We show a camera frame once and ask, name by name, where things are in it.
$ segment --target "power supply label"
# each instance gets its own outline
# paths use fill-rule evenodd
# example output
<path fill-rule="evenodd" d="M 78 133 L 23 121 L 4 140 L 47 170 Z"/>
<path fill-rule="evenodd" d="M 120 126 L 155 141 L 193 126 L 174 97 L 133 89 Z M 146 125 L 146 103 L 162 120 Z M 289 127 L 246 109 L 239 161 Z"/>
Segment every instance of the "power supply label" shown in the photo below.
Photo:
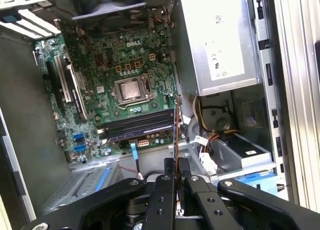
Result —
<path fill-rule="evenodd" d="M 237 19 L 214 15 L 208 22 L 206 54 L 213 81 L 245 73 Z"/>

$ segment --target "cpu socket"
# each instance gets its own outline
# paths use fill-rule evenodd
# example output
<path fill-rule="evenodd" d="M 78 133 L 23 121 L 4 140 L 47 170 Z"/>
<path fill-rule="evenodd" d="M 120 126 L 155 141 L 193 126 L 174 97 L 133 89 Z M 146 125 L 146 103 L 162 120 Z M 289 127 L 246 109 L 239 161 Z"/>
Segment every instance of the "cpu socket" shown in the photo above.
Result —
<path fill-rule="evenodd" d="M 147 102 L 153 98 L 148 74 L 115 81 L 114 89 L 119 102 L 118 107 L 126 105 L 127 108 L 129 105 Z"/>

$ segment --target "green circuit board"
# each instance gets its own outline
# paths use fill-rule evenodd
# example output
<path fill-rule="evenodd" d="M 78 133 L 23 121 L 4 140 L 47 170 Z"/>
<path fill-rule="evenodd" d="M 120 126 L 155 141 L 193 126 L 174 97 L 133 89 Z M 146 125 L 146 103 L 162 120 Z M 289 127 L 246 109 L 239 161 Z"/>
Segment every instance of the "green circuit board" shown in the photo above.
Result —
<path fill-rule="evenodd" d="M 60 28 L 62 35 L 35 42 L 35 55 L 57 123 L 56 141 L 64 149 L 67 161 L 76 163 L 125 154 L 131 151 L 128 142 L 148 140 L 147 148 L 172 144 L 172 131 L 108 144 L 101 141 L 97 131 L 97 126 L 106 122 L 174 108 L 177 90 L 165 28 L 157 25 L 153 29 L 85 40 L 77 36 L 73 26 L 61 24 Z M 51 62 L 55 79 L 60 83 L 57 56 L 72 62 L 88 113 L 86 119 L 79 117 L 75 102 L 66 102 L 62 89 L 59 92 L 63 103 L 59 104 L 57 86 L 48 72 L 48 62 Z M 137 90 L 137 82 L 146 86 L 145 91 Z M 78 134 L 84 136 L 81 144 L 85 149 L 81 152 L 75 150 L 79 144 L 75 141 Z"/>

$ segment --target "motherboard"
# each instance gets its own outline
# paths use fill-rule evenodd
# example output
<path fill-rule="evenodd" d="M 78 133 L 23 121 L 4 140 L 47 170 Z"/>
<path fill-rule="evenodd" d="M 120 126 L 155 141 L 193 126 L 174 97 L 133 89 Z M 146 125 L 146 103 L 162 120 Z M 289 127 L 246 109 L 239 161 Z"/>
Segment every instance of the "motherboard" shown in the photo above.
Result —
<path fill-rule="evenodd" d="M 35 56 L 67 161 L 172 144 L 177 89 L 164 26 L 98 38 L 59 27 Z"/>

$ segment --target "expansion slot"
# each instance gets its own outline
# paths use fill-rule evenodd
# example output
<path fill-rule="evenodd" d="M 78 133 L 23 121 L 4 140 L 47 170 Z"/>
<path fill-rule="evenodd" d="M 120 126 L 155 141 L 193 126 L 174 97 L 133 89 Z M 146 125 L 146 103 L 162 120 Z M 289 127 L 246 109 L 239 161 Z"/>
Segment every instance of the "expansion slot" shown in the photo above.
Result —
<path fill-rule="evenodd" d="M 64 63 L 61 60 L 61 56 L 55 56 L 54 62 L 55 62 L 55 65 L 59 74 L 59 78 L 61 81 L 65 102 L 67 103 L 71 102 L 72 99 L 71 99 L 70 91 L 69 91 L 66 76 L 65 76 Z"/>
<path fill-rule="evenodd" d="M 48 70 L 48 76 L 51 82 L 51 87 L 53 89 L 56 103 L 58 107 L 61 109 L 61 111 L 64 113 L 65 112 L 64 102 L 62 100 L 62 95 L 60 93 L 61 86 L 58 82 L 58 79 L 56 78 L 54 65 L 51 61 L 46 61 L 45 66 L 46 66 L 46 69 Z"/>
<path fill-rule="evenodd" d="M 106 123 L 100 128 L 100 138 L 107 142 L 131 139 L 173 128 L 174 112 L 172 109 L 137 116 L 125 120 Z"/>
<path fill-rule="evenodd" d="M 72 94 L 73 94 L 73 98 L 74 98 L 74 102 L 76 105 L 76 110 L 80 116 L 80 118 L 84 118 L 84 119 L 89 119 L 92 118 L 93 115 L 91 116 L 91 114 L 88 114 L 82 95 L 81 95 L 81 91 L 79 89 L 79 84 L 75 75 L 75 71 L 72 67 L 72 65 L 68 65 L 67 69 L 69 70 L 71 77 L 72 77 L 72 82 L 73 82 L 73 86 L 74 88 L 72 89 Z"/>

